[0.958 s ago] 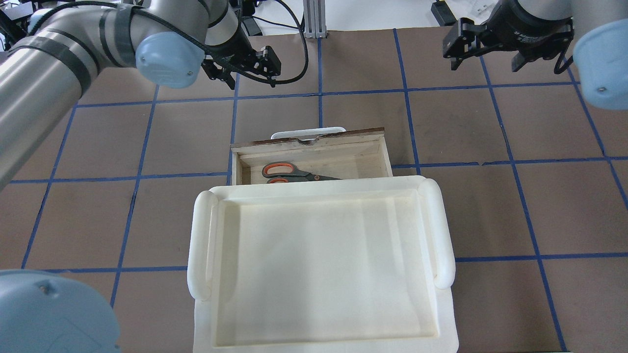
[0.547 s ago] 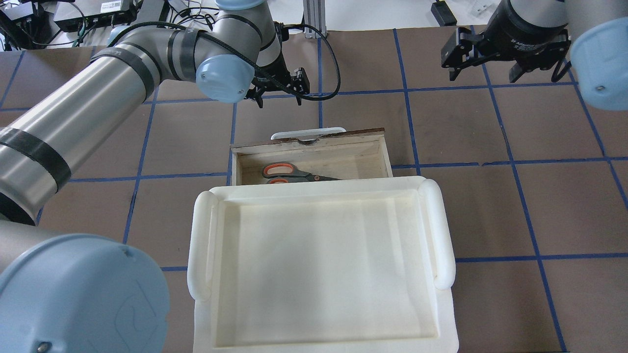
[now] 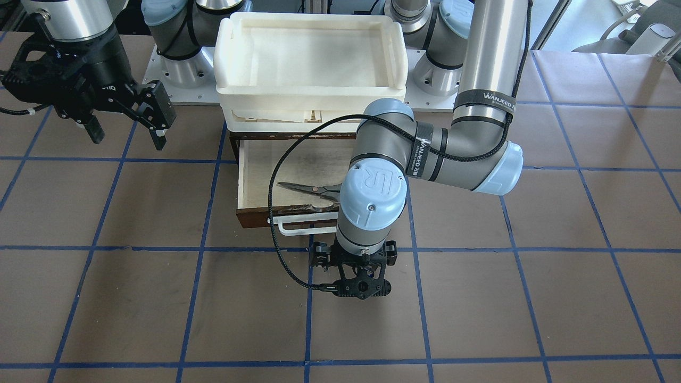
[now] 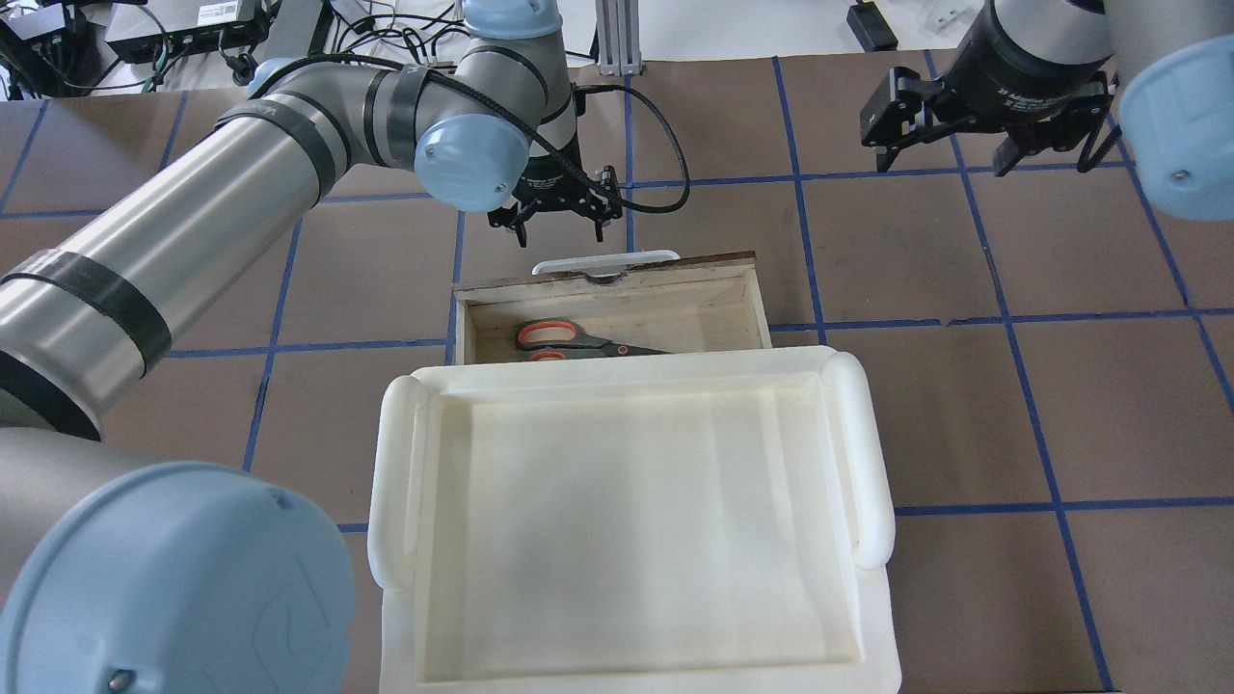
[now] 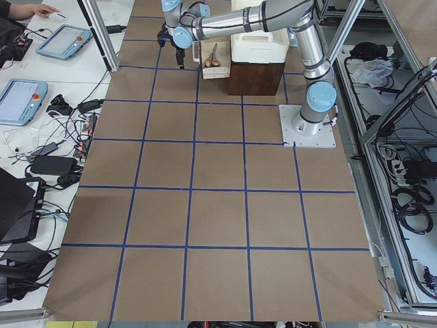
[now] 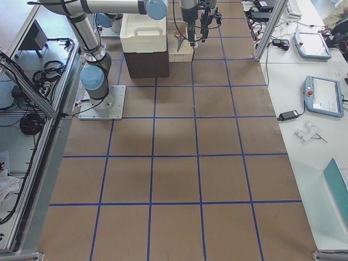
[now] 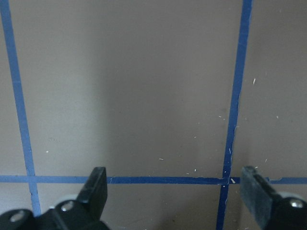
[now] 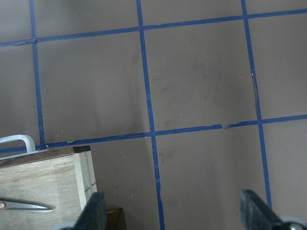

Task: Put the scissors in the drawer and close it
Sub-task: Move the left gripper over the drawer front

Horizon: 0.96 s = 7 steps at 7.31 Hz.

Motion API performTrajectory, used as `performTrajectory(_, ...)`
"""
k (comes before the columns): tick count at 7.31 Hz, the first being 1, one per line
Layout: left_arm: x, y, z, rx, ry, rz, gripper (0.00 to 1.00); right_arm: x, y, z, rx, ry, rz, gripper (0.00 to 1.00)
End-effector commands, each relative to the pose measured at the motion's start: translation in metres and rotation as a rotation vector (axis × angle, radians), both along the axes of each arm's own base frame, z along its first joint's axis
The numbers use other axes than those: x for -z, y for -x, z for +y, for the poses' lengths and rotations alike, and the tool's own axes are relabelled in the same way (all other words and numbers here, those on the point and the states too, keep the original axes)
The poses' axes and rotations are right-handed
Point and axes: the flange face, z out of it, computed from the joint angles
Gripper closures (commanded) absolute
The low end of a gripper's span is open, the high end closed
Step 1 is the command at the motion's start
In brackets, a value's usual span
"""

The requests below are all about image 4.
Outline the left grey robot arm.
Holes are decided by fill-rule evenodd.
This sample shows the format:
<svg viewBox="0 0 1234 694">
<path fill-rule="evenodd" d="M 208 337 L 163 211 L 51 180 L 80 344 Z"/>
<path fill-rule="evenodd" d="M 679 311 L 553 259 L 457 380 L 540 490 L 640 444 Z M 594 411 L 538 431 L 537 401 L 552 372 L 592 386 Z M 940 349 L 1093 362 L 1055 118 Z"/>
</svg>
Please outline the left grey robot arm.
<svg viewBox="0 0 1234 694">
<path fill-rule="evenodd" d="M 575 98 L 555 1 L 464 1 L 454 70 L 260 67 L 207 137 L 2 277 L 2 690 L 334 693 L 355 572 L 316 503 L 105 445 L 100 417 L 357 164 L 471 214 L 512 198 Z"/>
</svg>

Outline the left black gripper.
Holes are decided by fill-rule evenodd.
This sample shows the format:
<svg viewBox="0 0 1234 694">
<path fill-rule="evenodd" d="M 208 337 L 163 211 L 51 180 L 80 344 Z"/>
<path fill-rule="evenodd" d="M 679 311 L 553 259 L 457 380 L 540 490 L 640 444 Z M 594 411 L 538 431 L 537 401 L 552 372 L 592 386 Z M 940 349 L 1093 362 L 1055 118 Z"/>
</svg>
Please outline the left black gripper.
<svg viewBox="0 0 1234 694">
<path fill-rule="evenodd" d="M 617 203 L 591 191 L 549 154 L 532 154 L 513 191 L 515 205 L 487 212 L 494 227 L 510 227 L 527 249 L 527 220 L 536 214 L 570 211 L 592 221 L 594 238 L 603 242 L 608 221 L 623 214 Z"/>
</svg>

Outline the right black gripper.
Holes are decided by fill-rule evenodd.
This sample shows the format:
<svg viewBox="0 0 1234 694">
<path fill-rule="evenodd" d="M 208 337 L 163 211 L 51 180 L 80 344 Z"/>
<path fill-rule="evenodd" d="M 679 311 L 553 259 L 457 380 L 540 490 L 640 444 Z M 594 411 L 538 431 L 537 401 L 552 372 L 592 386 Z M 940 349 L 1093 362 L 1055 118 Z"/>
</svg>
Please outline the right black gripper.
<svg viewBox="0 0 1234 694">
<path fill-rule="evenodd" d="M 861 144 L 885 174 L 914 144 L 1002 133 L 996 170 L 1044 149 L 1075 149 L 1077 172 L 1087 174 L 1119 144 L 1118 123 L 1108 123 L 1114 93 L 1103 67 L 1111 56 L 1102 10 L 982 10 L 939 78 L 888 70 L 861 110 Z"/>
</svg>

